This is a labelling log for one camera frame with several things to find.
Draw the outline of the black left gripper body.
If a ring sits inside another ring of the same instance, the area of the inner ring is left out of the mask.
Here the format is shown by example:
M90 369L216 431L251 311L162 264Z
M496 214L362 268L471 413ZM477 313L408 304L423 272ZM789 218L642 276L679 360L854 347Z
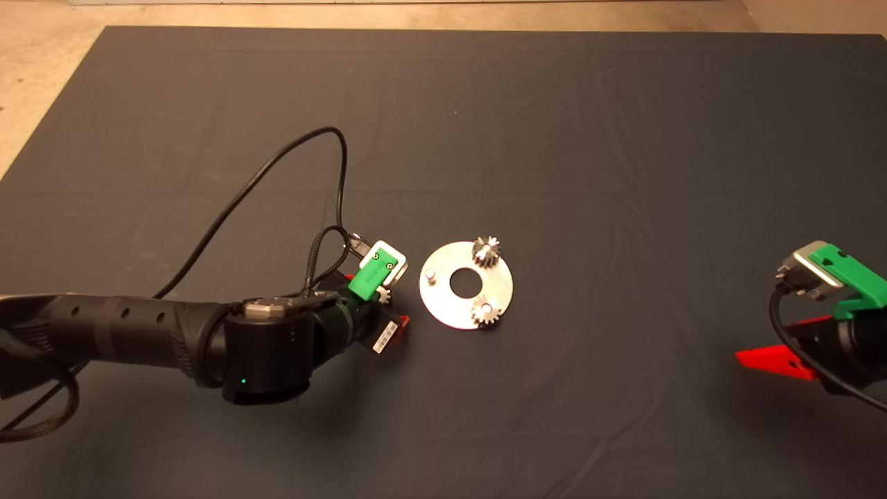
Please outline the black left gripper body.
M383 353L402 334L395 331L400 313L376 298L361 300L349 290L350 283L341 272L333 272L320 281L322 292L336 294L320 307L321 355L339 355L355 343L371 353Z

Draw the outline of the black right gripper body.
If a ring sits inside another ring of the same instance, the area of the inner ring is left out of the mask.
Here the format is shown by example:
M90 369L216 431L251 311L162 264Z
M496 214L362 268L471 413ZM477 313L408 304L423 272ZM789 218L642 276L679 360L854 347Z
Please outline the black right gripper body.
M833 319L796 328L796 344L840 381L854 385L858 372L852 364L848 347L842 344L839 326L839 322Z

